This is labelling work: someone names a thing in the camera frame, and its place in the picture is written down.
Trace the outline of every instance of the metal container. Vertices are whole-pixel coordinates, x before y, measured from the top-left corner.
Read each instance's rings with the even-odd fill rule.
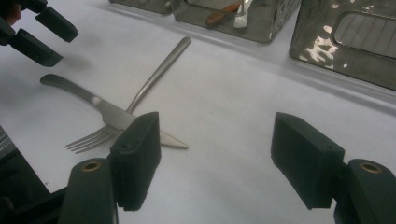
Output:
[[[290,56],[396,91],[396,1],[303,0]]]
[[[177,21],[268,43],[300,0],[170,0]]]
[[[110,3],[120,4],[127,7],[137,7],[160,14],[170,14],[172,7],[169,0],[109,0]]]

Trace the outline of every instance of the knife handle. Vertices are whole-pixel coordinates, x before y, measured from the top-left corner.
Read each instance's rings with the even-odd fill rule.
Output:
[[[142,100],[143,96],[149,91],[149,89],[154,85],[154,83],[166,72],[166,70],[175,62],[175,60],[180,56],[180,54],[184,51],[184,49],[190,44],[191,38],[184,37],[178,42],[175,48],[169,53],[169,55],[165,58],[165,60],[160,64],[160,66],[155,70],[155,72],[151,75],[145,85],[140,89],[137,93],[134,100],[126,109],[127,113],[132,114],[132,111],[136,108],[138,103]]]
[[[63,89],[64,91],[68,91],[70,93],[75,94],[76,96],[82,98],[87,101],[91,105],[97,105],[102,99],[97,97],[96,95],[90,93],[89,91],[84,90],[77,84],[67,80],[64,77],[60,77],[54,74],[47,74],[40,78],[40,82],[44,85],[57,87]]]

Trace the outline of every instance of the metal tray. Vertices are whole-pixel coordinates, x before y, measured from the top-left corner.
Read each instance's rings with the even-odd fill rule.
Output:
[[[303,0],[290,57],[396,91],[396,1]]]

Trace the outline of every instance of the white table surface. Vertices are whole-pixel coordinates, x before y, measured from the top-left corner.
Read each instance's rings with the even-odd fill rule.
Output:
[[[264,45],[105,0],[49,6],[79,36],[65,43],[23,12],[14,29],[24,28],[64,59],[47,68],[0,48],[0,124],[50,191],[67,185],[78,162],[105,157],[109,146],[78,155],[65,150],[104,124],[91,106],[39,79],[66,77],[126,109],[184,36],[190,46],[134,114],[158,111],[162,130],[190,148],[163,148],[142,209],[120,210],[121,224],[334,223],[332,209],[308,211],[274,166],[277,111],[326,134],[346,150],[345,162],[367,159],[396,172],[395,95],[293,61],[288,50],[297,13]]]

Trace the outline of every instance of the robotic arm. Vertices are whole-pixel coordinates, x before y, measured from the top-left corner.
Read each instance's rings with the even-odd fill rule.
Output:
[[[47,0],[3,0],[0,3],[3,8],[17,3],[21,5],[22,10],[29,9],[37,13],[35,18],[66,42],[71,42],[78,36],[76,27],[55,9],[48,7]],[[27,31],[20,29],[16,33],[6,21],[0,19],[0,45],[8,44],[43,66],[52,67],[62,59],[61,55]]]

